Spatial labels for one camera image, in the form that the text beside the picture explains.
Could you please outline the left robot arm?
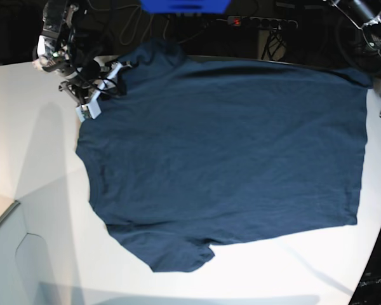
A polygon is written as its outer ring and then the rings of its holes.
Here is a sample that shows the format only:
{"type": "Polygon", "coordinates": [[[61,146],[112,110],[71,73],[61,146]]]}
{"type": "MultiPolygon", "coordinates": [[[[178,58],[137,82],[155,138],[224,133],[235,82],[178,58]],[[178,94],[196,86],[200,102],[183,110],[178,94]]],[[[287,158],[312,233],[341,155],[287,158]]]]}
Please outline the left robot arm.
{"type": "MultiPolygon", "coordinates": [[[[362,33],[366,47],[374,51],[381,58],[381,1],[326,1],[325,3],[336,8],[348,19],[355,28],[362,33]]],[[[340,39],[339,28],[341,24],[342,19],[337,22],[335,39],[338,49],[346,62],[363,73],[374,77],[381,76],[381,68],[375,71],[367,71],[361,68],[355,60],[347,54],[340,39]]]]}

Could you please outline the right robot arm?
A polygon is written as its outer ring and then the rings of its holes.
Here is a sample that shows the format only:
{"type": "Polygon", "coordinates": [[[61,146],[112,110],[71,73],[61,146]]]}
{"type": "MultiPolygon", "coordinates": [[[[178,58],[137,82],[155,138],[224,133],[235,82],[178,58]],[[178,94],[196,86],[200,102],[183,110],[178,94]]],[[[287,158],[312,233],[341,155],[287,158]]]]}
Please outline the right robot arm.
{"type": "Polygon", "coordinates": [[[111,75],[117,64],[96,61],[111,45],[110,27],[117,12],[116,2],[109,2],[107,19],[98,31],[80,27],[90,9],[88,1],[48,1],[33,60],[36,69],[55,72],[63,78],[58,89],[78,106],[87,105],[95,94],[110,98],[126,95],[119,76],[111,75]]]}

